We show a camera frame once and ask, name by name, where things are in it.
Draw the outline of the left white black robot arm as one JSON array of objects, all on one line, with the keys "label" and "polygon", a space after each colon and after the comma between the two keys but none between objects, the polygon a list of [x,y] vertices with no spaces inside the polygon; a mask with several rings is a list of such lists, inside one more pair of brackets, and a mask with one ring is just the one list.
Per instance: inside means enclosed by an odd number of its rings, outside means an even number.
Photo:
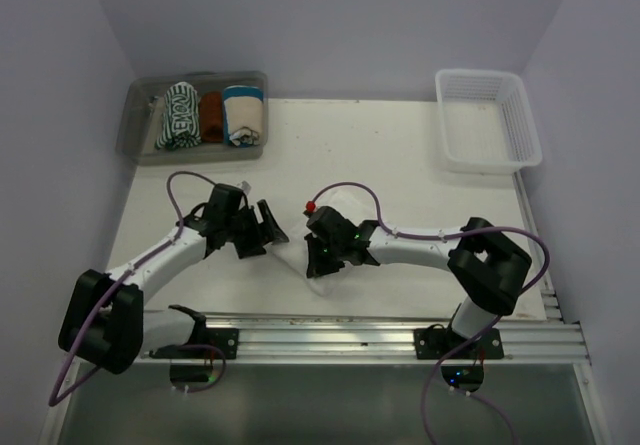
[{"label": "left white black robot arm", "polygon": [[145,306],[187,268],[226,244],[241,259],[288,242],[266,201],[251,206],[235,186],[216,185],[209,199],[180,218],[156,246],[106,272],[89,269],[77,279],[58,336],[59,347],[112,374],[147,352],[193,358],[215,344],[205,316],[181,305],[160,312]]}]

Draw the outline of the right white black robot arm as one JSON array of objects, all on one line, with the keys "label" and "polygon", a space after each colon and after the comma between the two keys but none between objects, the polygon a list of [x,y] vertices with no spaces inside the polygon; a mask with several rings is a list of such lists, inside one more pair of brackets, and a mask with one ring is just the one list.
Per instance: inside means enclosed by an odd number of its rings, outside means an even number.
[{"label": "right white black robot arm", "polygon": [[480,331],[498,317],[513,313],[532,260],[492,225],[472,217],[449,238],[420,240],[409,232],[390,232],[376,220],[356,225],[330,206],[307,211],[304,237],[308,249],[306,276],[335,274],[346,265],[415,265],[451,273],[467,297],[456,309],[445,344],[451,354],[468,357],[481,345]]}]

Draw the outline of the green white striped towel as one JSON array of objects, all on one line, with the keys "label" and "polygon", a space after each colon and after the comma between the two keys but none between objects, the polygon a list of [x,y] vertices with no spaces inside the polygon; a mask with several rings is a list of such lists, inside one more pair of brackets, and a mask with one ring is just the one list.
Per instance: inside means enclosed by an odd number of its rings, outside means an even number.
[{"label": "green white striped towel", "polygon": [[163,99],[165,108],[155,148],[175,151],[200,145],[197,90],[188,82],[178,82],[168,88]]}]

